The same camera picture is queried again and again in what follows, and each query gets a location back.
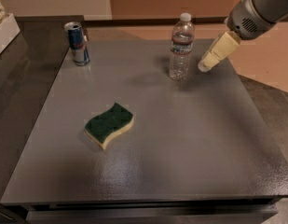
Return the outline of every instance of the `bottle cap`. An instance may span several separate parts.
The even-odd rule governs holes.
[[[191,14],[189,13],[182,13],[180,16],[181,21],[191,21]]]

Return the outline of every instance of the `scouring pad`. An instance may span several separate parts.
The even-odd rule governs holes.
[[[109,110],[92,118],[85,127],[86,134],[101,148],[115,137],[129,130],[134,122],[130,111],[115,103]]]

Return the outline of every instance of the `bottle label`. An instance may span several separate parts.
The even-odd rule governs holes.
[[[192,42],[184,44],[184,43],[177,43],[175,41],[171,42],[171,51],[177,55],[187,55],[192,50]]]

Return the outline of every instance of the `can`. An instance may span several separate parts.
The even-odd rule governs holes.
[[[77,21],[71,21],[64,25],[64,29],[68,34],[69,44],[75,64],[86,65],[89,63],[89,53],[81,24]]]

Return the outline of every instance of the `water bottle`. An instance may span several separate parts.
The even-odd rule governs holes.
[[[187,77],[194,30],[191,15],[182,13],[171,35],[170,78],[173,80],[185,80]]]

